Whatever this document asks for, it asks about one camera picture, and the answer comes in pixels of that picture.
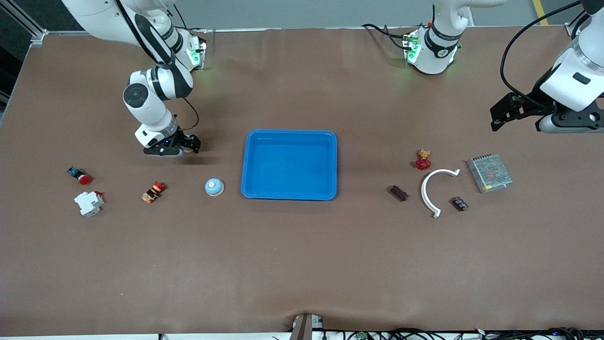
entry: brown electronic component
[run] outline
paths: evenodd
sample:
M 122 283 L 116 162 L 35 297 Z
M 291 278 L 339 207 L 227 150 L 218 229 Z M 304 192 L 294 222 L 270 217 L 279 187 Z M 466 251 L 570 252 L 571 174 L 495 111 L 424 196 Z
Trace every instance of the brown electronic component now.
M 398 198 L 400 201 L 407 201 L 407 198 L 409 198 L 409 194 L 407 194 L 406 192 L 404 192 L 403 190 L 401 190 L 401 188 L 399 188 L 396 185 L 393 185 L 390 188 L 390 192 L 396 197 Z

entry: yellow floor line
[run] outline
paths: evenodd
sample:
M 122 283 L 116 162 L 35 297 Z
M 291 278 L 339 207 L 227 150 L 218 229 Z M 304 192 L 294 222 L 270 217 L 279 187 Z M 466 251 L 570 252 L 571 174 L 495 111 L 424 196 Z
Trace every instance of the yellow floor line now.
M 543 11 L 543 5 L 541 5 L 541 0 L 533 0 L 533 6 L 535 6 L 535 11 L 537 12 L 537 18 L 541 18 L 545 15 L 545 11 Z M 539 21 L 541 25 L 549 25 L 547 19 L 543 19 Z

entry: white robotic arm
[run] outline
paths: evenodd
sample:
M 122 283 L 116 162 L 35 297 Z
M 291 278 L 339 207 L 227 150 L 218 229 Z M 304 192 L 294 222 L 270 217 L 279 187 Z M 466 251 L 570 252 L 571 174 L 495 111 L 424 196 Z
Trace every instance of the white robotic arm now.
M 434 17 L 403 37 L 405 60 L 420 72 L 438 74 L 453 62 L 457 43 L 469 22 L 469 7 L 496 7 L 507 0 L 431 0 Z
M 141 122 L 135 133 L 144 153 L 179 157 L 198 152 L 200 141 L 184 135 L 163 100 L 185 98 L 193 89 L 192 70 L 203 68 L 205 41 L 173 26 L 159 8 L 171 0 L 63 0 L 93 36 L 139 45 L 155 66 L 130 75 L 124 103 Z
M 581 0 L 591 22 L 560 53 L 533 91 L 513 91 L 491 108 L 493 131 L 530 116 L 546 133 L 604 132 L 604 111 L 596 99 L 604 94 L 604 0 Z M 566 6 L 570 8 L 577 3 Z

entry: gray floor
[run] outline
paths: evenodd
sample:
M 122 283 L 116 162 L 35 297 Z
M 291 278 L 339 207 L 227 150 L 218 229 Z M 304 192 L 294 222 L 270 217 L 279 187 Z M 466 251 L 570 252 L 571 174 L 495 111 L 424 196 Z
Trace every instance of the gray floor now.
M 179 0 L 189 27 L 311 28 L 376 25 L 412 26 L 432 18 L 427 0 Z M 525 25 L 537 18 L 531 0 L 508 0 L 473 10 L 476 25 Z
M 545 12 L 570 0 L 541 0 Z M 81 30 L 61 0 L 16 0 L 30 16 L 48 30 Z M 376 25 L 412 26 L 432 18 L 428 0 L 178 0 L 188 27 L 223 28 L 315 28 Z M 572 20 L 577 6 L 549 19 L 550 24 Z M 176 11 L 174 23 L 181 24 Z M 472 10 L 477 26 L 523 26 L 537 18 L 532 0 L 508 0 L 495 8 Z M 23 60 L 29 36 L 3 11 L 0 12 L 0 45 Z

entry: red button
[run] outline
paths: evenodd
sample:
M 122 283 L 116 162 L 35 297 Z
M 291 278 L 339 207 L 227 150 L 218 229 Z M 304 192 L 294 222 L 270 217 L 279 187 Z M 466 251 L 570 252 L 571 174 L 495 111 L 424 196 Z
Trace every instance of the red button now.
M 92 176 L 90 175 L 81 175 L 80 178 L 77 179 L 81 185 L 87 185 L 92 182 Z

